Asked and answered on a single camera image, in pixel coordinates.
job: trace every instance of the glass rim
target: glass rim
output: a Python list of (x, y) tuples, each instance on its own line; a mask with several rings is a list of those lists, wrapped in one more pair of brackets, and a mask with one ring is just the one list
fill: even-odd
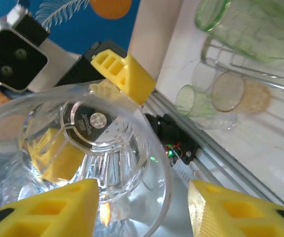
[(64, 92), (66, 94), (65, 98), (62, 98), (62, 94), (60, 91), (49, 91), (49, 92), (41, 92), (41, 93), (32, 93), (26, 96), (19, 97), (17, 99), (11, 100), (8, 103), (5, 103), (0, 106), (0, 118), (6, 117), (16, 111), (19, 111), (22, 108), (26, 108), (31, 103), (31, 100), (35, 104), (42, 104), (48, 101), (57, 101), (57, 100), (68, 100), (68, 101), (82, 101), (84, 103), (88, 103), (92, 105), (92, 107), (98, 108), (99, 106), (103, 107), (106, 112), (111, 114), (121, 116), (123, 118), (127, 118), (127, 120), (132, 123), (134, 127), (148, 140), (153, 144), (154, 153), (157, 155), (157, 159), (162, 163), (163, 175), (165, 176), (166, 182), (164, 184), (164, 192), (163, 192), (163, 202), (160, 211), (158, 212), (156, 218), (154, 218), (154, 222), (151, 226), (149, 226), (148, 231), (145, 233), (145, 237), (150, 237), (152, 234), (159, 228), (162, 223), (162, 220), (166, 216), (169, 206), (171, 203), (171, 193), (172, 193), (172, 177), (169, 170), (169, 165), (167, 162), (166, 155), (162, 150), (162, 144), (159, 141), (158, 137), (155, 133), (148, 132), (145, 126), (148, 126), (151, 129), (149, 124), (143, 123), (140, 119), (134, 117), (132, 113), (130, 113), (127, 109), (122, 108), (120, 106), (114, 105), (111, 102), (103, 100), (101, 98), (95, 97), (93, 95), (82, 95), (75, 92)]
[(243, 100), (243, 98), (244, 98), (244, 95), (245, 95), (245, 92), (246, 92), (246, 78), (244, 78), (244, 77), (242, 77), (242, 76), (240, 76), (240, 77), (237, 77), (237, 79), (240, 79), (242, 82), (243, 82), (243, 92), (242, 92), (242, 95), (241, 95), (241, 97), (240, 97), (240, 99), (239, 99), (239, 102), (232, 108), (232, 109), (229, 109), (229, 110), (220, 110), (220, 109), (218, 109), (217, 107), (216, 107), (216, 105), (215, 105), (215, 102), (214, 102), (214, 88), (215, 88), (215, 86), (216, 86), (216, 84), (217, 84), (217, 81), (220, 79), (220, 77), (221, 76), (223, 76), (223, 75), (225, 75), (225, 74), (227, 74), (227, 73), (229, 73), (229, 74), (235, 74), (235, 73), (233, 73), (233, 72), (231, 72), (231, 71), (227, 71), (227, 72), (224, 72), (224, 73), (222, 73), (216, 80), (215, 80), (215, 83), (214, 83), (214, 85), (213, 85), (213, 88), (212, 88), (212, 92), (211, 92), (211, 100), (212, 100), (212, 105), (214, 106), (214, 108), (217, 110), (217, 111), (219, 111), (219, 112), (223, 112), (223, 113), (227, 113), (227, 112), (231, 112), (231, 111), (233, 111), (234, 109), (236, 109), (237, 107), (238, 107), (238, 105), (240, 105), (240, 103), (242, 102), (242, 100)]
[[(199, 67), (205, 67), (207, 68), (208, 70), (214, 70), (213, 72), (213, 78), (210, 79), (210, 84), (207, 88), (205, 88), (204, 90), (199, 90), (198, 89), (198, 86), (196, 86), (196, 82), (198, 81), (197, 79), (195, 80), (196, 78), (196, 72), (198, 71), (198, 68)], [(191, 82), (192, 82), (192, 87), (193, 87), (193, 90), (195, 93), (206, 93), (208, 91), (210, 91), (212, 88), (213, 88), (213, 85), (215, 84), (215, 81), (216, 81), (216, 76), (218, 75), (218, 69), (215, 68), (215, 67), (212, 67), (210, 66), (209, 64), (206, 64), (204, 63), (203, 61), (199, 61), (197, 64), (196, 64), (196, 67), (195, 69), (193, 70), (192, 72), (192, 77), (191, 77)]]
[[(194, 101), (193, 101), (193, 104), (192, 104), (190, 110), (187, 111), (187, 113), (180, 113), (179, 110), (177, 109), (177, 100), (178, 100), (178, 96), (181, 95), (182, 90), (184, 90), (184, 89), (186, 89), (186, 88), (191, 89), (191, 91), (192, 91), (192, 93), (193, 93), (193, 100), (194, 100)], [(194, 105), (195, 105), (195, 100), (196, 100), (196, 92), (195, 92), (195, 90), (193, 89), (193, 86), (191, 86), (191, 85), (185, 85), (185, 86), (183, 86), (183, 87), (178, 91), (178, 94), (177, 94), (177, 97), (176, 97), (176, 101), (175, 101), (175, 107), (176, 107), (176, 110), (177, 110), (178, 114), (181, 115), (181, 116), (184, 116), (184, 117), (188, 116), (188, 115), (190, 114), (190, 112), (192, 111)]]
[(202, 14), (204, 12), (205, 5), (208, 2), (209, 2), (209, 0), (202, 0), (200, 2), (198, 10), (197, 10), (197, 13), (196, 13), (196, 18), (195, 18), (196, 26), (200, 30), (202, 30), (204, 32), (208, 32), (208, 31), (212, 30), (221, 21), (221, 18), (225, 14), (225, 11), (228, 8), (229, 3), (231, 2), (231, 0), (223, 0), (222, 7), (219, 10), (218, 14), (210, 22), (208, 22), (207, 24), (203, 25), (202, 21), (201, 21), (201, 18), (202, 18), (201, 16), (202, 16)]

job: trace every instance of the orange circle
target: orange circle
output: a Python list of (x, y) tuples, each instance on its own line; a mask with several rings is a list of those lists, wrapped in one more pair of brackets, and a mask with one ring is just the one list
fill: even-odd
[(89, 3), (100, 17), (116, 20), (128, 13), (132, 0), (89, 0)]

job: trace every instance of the yellow 3d-printed gripper finger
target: yellow 3d-printed gripper finger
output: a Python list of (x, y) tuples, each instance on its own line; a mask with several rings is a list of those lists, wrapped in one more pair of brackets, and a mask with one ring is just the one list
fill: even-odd
[(129, 53), (122, 58), (106, 49), (94, 55), (90, 63), (139, 105), (144, 104), (155, 88), (155, 80)]
[(201, 180), (190, 182), (195, 237), (284, 237), (284, 206)]
[(0, 237), (90, 237), (98, 210), (97, 180), (84, 179), (0, 208)]

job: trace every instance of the screw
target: screw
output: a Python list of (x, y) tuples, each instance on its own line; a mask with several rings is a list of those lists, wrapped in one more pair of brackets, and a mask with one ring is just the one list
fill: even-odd
[(1, 69), (1, 74), (5, 77), (9, 77), (12, 75), (12, 68), (10, 66), (3, 66)]
[(27, 52), (22, 48), (17, 49), (14, 54), (17, 59), (25, 59), (27, 57)]
[(76, 70), (76, 69), (71, 69), (71, 70), (69, 71), (69, 74), (70, 74), (71, 76), (76, 76), (77, 70)]
[(90, 124), (97, 129), (103, 128), (107, 124), (107, 118), (102, 113), (94, 113), (90, 117)]

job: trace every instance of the yellow plastic part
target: yellow plastic part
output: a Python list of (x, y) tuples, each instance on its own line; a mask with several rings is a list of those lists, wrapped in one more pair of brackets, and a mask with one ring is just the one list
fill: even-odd
[(129, 53), (121, 58), (107, 49), (94, 55), (90, 63), (139, 105), (144, 104), (155, 88), (155, 80)]
[(66, 142), (64, 134), (55, 128), (49, 128), (39, 141), (28, 144), (28, 150), (41, 178), (50, 182), (71, 180), (84, 159), (84, 152)]
[(116, 102), (122, 97), (119, 88), (107, 79), (99, 84), (90, 84), (89, 87), (96, 97), (103, 98), (109, 102)]
[(284, 206), (195, 180), (188, 205), (195, 237), (284, 237)]
[(0, 221), (0, 237), (90, 237), (97, 209), (98, 184), (85, 179), (12, 202), (14, 211)]

